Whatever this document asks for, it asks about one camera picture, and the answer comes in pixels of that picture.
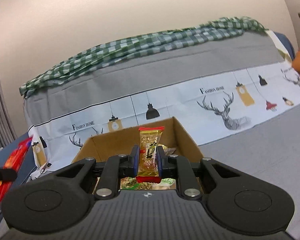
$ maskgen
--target pendant lamp illustration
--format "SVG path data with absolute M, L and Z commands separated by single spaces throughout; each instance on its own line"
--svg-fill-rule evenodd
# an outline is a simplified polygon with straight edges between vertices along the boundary
M 156 118 L 156 117 L 159 117 L 159 116 L 160 116 L 160 114 L 159 114 L 158 110 L 153 108 L 152 104 L 149 102 L 148 111 L 146 112 L 146 119 L 149 120 L 149 119 L 153 119 L 153 118 Z
M 271 110 L 272 112 L 275 112 L 277 110 L 277 104 L 272 104 L 269 101 L 266 101 L 267 103 L 267 110 Z
M 109 104 L 110 104 L 110 109 L 111 109 L 111 114 L 112 114 L 112 117 L 111 117 L 111 119 L 109 119 L 109 122 L 108 122 L 109 131 L 113 132 L 116 130 L 121 130 L 123 128 L 121 120 L 113 115 L 111 103 L 109 103 Z
M 294 103 L 289 100 L 289 99 L 286 99 L 285 97 L 282 97 L 283 101 L 285 102 L 286 105 L 288 106 L 294 106 Z
M 42 173 L 44 173 L 44 171 L 45 171 L 47 168 L 49 168 L 51 165 L 52 165 L 51 163 L 46 163 L 46 164 L 43 166 L 43 168 L 41 169 L 40 175 L 41 175 Z
M 37 157 L 37 161 L 41 167 L 42 165 L 44 165 L 47 162 L 47 158 L 44 154 L 41 143 L 39 141 L 34 142 L 32 145 L 32 150 L 35 153 L 35 155 Z
M 268 83 L 265 81 L 265 79 L 263 78 L 263 77 L 261 77 L 260 75 L 259 75 L 259 79 L 260 79 L 260 85 L 261 86 L 266 86 Z
M 236 90 L 245 106 L 254 105 L 254 100 L 250 96 L 250 94 L 248 93 L 248 91 L 244 85 L 237 82 Z
M 47 147 L 47 143 L 43 140 L 42 136 L 40 136 L 40 140 L 41 140 L 43 149 L 45 149 Z

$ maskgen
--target deer head illustration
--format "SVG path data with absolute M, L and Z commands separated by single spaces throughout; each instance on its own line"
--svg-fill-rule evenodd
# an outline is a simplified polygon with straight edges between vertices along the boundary
M 300 74 L 295 74 L 296 75 L 296 80 L 292 80 L 286 77 L 286 74 L 284 73 L 283 70 L 281 70 L 282 73 L 284 74 L 284 79 L 287 80 L 288 82 L 293 83 L 294 85 L 298 85 L 300 87 Z
M 233 103 L 233 100 L 234 100 L 234 94 L 232 93 L 232 97 L 227 94 L 226 92 L 224 92 L 229 100 L 224 99 L 225 101 L 225 104 L 224 104 L 224 110 L 223 111 L 220 111 L 219 109 L 217 109 L 216 107 L 214 107 L 212 105 L 212 102 L 210 102 L 210 106 L 207 105 L 205 103 L 205 97 L 203 98 L 203 101 L 202 101 L 202 105 L 197 101 L 197 103 L 199 104 L 200 107 L 202 107 L 203 109 L 205 110 L 210 110 L 210 111 L 214 111 L 214 113 L 216 115 L 220 115 L 223 119 L 223 122 L 224 122 L 224 125 L 227 129 L 229 130 L 239 130 L 240 128 L 248 125 L 250 123 L 250 118 L 244 116 L 242 118 L 238 118 L 238 119 L 232 119 L 229 117 L 229 112 L 230 112 L 230 105 Z
M 81 143 L 81 138 L 80 138 L 80 137 L 79 137 L 79 141 L 78 141 L 78 142 L 74 139 L 74 137 L 75 137 L 76 134 L 77 134 L 77 132 L 74 133 L 74 135 L 73 135 L 73 137 L 72 137 L 72 140 L 71 140 L 71 137 L 69 136 L 69 140 L 70 140 L 70 142 L 71 142 L 73 145 L 78 146 L 78 147 L 80 147 L 80 149 L 81 149 L 82 146 L 83 146 L 83 144 Z

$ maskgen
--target black rubber pad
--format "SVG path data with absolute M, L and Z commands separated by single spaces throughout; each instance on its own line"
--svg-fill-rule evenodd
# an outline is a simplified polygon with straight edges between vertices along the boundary
M 71 216 L 75 211 L 73 206 L 66 213 Z M 69 229 L 48 235 L 10 229 L 1 240 L 23 239 L 291 240 L 291 237 L 284 231 L 267 236 L 231 232 L 213 221 L 200 202 L 184 200 L 175 190 L 122 190 L 114 199 L 97 201 L 89 214 Z
M 89 209 L 90 198 L 68 181 L 67 178 L 43 180 L 31 187 L 21 186 L 27 190 L 19 187 L 7 194 L 2 203 L 7 224 L 20 231 L 40 234 L 60 231 L 79 222 Z
M 208 197 L 207 208 L 225 227 L 250 235 L 280 231 L 294 213 L 287 192 L 251 176 L 220 181 Z

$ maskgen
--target cardboard box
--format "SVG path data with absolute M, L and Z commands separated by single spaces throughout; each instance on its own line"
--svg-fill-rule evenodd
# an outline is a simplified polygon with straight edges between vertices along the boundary
M 203 157 L 199 147 L 175 117 L 142 126 L 164 126 L 159 143 L 168 147 L 175 147 L 174 154 L 183 155 L 190 162 L 199 162 Z M 86 140 L 73 162 L 86 157 L 94 157 L 97 162 L 104 162 L 113 155 L 130 154 L 135 144 L 140 145 L 139 126 L 99 134 Z

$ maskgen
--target gold snack packet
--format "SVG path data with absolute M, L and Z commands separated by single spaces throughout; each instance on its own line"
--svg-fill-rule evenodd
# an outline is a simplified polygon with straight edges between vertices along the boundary
M 159 176 L 157 170 L 157 144 L 160 141 L 164 127 L 140 127 L 140 162 L 138 176 Z

